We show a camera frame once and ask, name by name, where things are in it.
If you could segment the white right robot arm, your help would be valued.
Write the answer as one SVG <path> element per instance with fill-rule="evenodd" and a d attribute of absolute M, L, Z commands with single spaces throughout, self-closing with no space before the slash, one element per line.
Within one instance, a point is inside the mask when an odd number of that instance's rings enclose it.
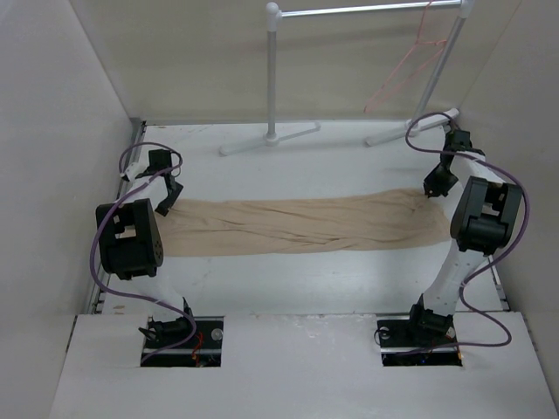
<path fill-rule="evenodd" d="M 469 132 L 456 129 L 446 134 L 443 151 L 424 179 L 424 193 L 447 196 L 457 184 L 463 192 L 451 220 L 449 253 L 404 326 L 407 339 L 419 346 L 451 326 L 464 280 L 508 244 L 522 198 L 520 186 L 484 165 L 485 155 L 473 147 Z"/>

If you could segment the white clothes rack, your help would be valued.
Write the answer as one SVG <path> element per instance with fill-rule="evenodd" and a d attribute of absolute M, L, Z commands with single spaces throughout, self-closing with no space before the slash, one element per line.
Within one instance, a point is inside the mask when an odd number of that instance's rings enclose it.
<path fill-rule="evenodd" d="M 453 23 L 451 31 L 447 38 L 440 41 L 427 41 L 422 39 L 424 21 L 420 22 L 416 34 L 414 45 L 407 52 L 411 55 L 417 48 L 421 46 L 434 45 L 439 50 L 434 54 L 433 58 L 437 61 L 433 72 L 429 78 L 427 86 L 418 102 L 418 105 L 412 115 L 412 119 L 418 119 L 424 111 L 435 91 L 435 87 L 442 75 L 445 65 L 450 58 L 453 47 L 455 46 L 459 35 L 470 17 L 474 1 L 408 1 L 404 3 L 383 3 L 361 6 L 344 6 L 326 9 L 313 10 L 282 10 L 275 2 L 266 5 L 266 132 L 262 138 L 242 141 L 238 144 L 223 145 L 219 149 L 221 156 L 231 156 L 243 152 L 251 151 L 260 147 L 274 147 L 282 141 L 288 141 L 299 138 L 304 135 L 314 134 L 321 130 L 321 124 L 316 122 L 312 128 L 299 131 L 292 134 L 279 134 L 277 129 L 277 32 L 280 21 L 304 17 L 322 17 L 337 15 L 355 15 L 355 14 L 380 14 L 384 12 L 403 12 L 420 10 L 423 15 L 429 10 L 456 9 L 458 15 Z"/>

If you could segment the beige trousers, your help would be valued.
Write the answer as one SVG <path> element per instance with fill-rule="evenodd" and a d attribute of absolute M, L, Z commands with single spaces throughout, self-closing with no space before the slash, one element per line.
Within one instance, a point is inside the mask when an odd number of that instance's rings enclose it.
<path fill-rule="evenodd" d="M 325 199 L 184 199 L 156 222 L 171 257 L 389 251 L 450 238 L 444 210 L 418 189 Z"/>

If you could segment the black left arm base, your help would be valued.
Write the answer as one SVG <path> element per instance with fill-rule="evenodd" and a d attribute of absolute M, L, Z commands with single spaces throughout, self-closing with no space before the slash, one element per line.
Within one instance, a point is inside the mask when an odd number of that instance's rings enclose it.
<path fill-rule="evenodd" d="M 195 317 L 196 331 L 184 318 L 150 319 L 139 331 L 144 337 L 141 367 L 220 367 L 224 317 Z"/>

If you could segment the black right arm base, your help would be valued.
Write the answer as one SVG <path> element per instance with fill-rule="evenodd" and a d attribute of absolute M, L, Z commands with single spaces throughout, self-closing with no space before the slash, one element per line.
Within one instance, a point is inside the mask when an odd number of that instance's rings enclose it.
<path fill-rule="evenodd" d="M 375 343 L 384 367 L 461 367 L 453 316 L 412 306 L 407 316 L 376 320 Z"/>

